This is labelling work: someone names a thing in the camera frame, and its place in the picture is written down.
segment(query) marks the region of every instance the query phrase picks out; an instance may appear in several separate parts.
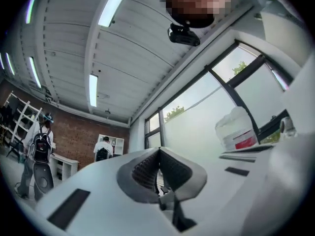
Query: red label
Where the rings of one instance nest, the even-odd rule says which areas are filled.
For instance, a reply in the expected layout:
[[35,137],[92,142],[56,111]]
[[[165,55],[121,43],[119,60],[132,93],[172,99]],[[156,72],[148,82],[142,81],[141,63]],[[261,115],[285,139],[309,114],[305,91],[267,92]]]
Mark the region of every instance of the red label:
[[235,148],[236,149],[240,149],[240,148],[247,148],[247,147],[251,147],[253,146],[255,143],[256,143],[256,137],[255,136],[252,136],[252,137],[249,137],[248,139],[240,142],[240,143],[237,143],[235,144]]

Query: window frame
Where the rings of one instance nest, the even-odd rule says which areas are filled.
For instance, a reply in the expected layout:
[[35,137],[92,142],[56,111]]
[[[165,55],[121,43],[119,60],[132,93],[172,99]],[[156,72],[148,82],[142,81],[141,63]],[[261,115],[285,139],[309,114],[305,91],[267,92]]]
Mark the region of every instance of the window frame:
[[[241,48],[244,51],[248,51],[253,55],[257,56],[250,64],[248,64],[240,73],[235,75],[228,82],[225,82],[214,70],[213,68],[219,64],[226,56],[228,56],[233,50],[236,48]],[[234,101],[236,106],[243,107],[251,118],[254,132],[258,138],[258,142],[262,141],[266,137],[270,136],[274,132],[279,129],[281,119],[284,117],[289,117],[287,110],[282,111],[279,115],[274,116],[268,123],[263,125],[261,128],[258,128],[256,121],[254,120],[250,110],[248,109],[245,102],[242,100],[240,95],[237,93],[235,88],[244,82],[247,78],[249,78],[254,72],[256,72],[263,64],[266,64],[270,70],[275,70],[280,77],[284,80],[284,82],[289,86],[293,77],[277,62],[275,62],[268,55],[264,54],[257,48],[239,40],[235,40],[235,42],[229,46],[225,51],[223,51],[218,57],[216,57],[211,63],[205,65],[204,69],[198,73],[194,78],[192,78],[185,86],[182,87],[176,94],[170,97],[162,106],[160,106],[157,111],[155,111],[150,117],[145,120],[145,139],[144,139],[144,148],[149,148],[149,140],[148,138],[158,132],[160,132],[160,143],[161,147],[165,146],[164,139],[164,121],[163,121],[163,109],[174,101],[178,96],[180,96],[184,91],[189,89],[194,83],[196,83],[201,77],[205,74],[210,73],[214,76],[214,78],[220,83],[220,85],[225,89],[231,99]],[[159,127],[151,132],[147,132],[150,125],[150,119],[158,114],[159,117]]]

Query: brick wall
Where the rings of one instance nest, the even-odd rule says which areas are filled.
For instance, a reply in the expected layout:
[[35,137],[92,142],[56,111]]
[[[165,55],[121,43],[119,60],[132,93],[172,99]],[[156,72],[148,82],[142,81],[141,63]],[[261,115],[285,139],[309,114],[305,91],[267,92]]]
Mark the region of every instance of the brick wall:
[[67,113],[32,97],[8,81],[3,81],[0,84],[0,106],[3,106],[12,91],[22,100],[30,101],[31,105],[37,109],[43,108],[45,112],[52,113],[54,117],[52,131],[54,133],[54,143],[56,143],[55,153],[69,159],[78,160],[79,170],[94,162],[95,154],[93,150],[99,134],[124,138],[124,154],[128,152],[128,128],[112,126]]

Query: ceiling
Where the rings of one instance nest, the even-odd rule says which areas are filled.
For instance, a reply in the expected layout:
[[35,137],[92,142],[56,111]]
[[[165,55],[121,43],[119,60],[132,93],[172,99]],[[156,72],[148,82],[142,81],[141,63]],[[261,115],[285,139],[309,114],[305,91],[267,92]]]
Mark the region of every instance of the ceiling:
[[[36,97],[45,100],[49,94],[60,105],[128,123],[191,47],[169,41],[172,19],[159,0],[123,0],[108,28],[95,24],[103,1],[35,0],[30,24],[25,24],[26,4],[1,55],[10,54],[16,71],[13,76],[5,64],[6,78]],[[193,31],[203,41],[242,3],[232,0],[213,25]],[[39,88],[28,57],[34,57],[42,97],[34,93]],[[89,105],[90,73],[98,76],[96,108]]]

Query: person in white shirt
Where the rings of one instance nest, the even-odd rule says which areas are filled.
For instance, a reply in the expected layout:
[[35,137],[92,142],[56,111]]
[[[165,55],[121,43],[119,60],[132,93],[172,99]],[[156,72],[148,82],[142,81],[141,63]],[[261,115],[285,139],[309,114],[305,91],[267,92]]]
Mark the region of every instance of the person in white shirt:
[[110,145],[110,142],[109,142],[109,138],[108,136],[105,136],[103,138],[103,141],[101,142],[98,142],[97,144],[95,144],[95,147],[94,147],[94,153],[95,153],[95,156],[94,156],[94,162],[96,161],[96,155],[97,155],[97,152],[104,148],[105,150],[107,150],[111,156],[113,156],[113,146]]
[[[33,164],[34,164],[34,155],[30,153],[30,146],[34,141],[34,137],[41,132],[48,134],[50,144],[53,143],[54,133],[51,131],[51,125],[53,123],[53,118],[50,113],[44,115],[43,123],[34,121],[31,128],[28,130],[26,137],[22,140],[24,146],[24,155],[27,157],[24,163],[24,171],[22,173],[21,184],[17,187],[14,187],[14,190],[18,196],[21,198],[27,198],[29,196],[30,181],[33,176]],[[41,197],[38,187],[34,185],[35,200],[39,200]]]

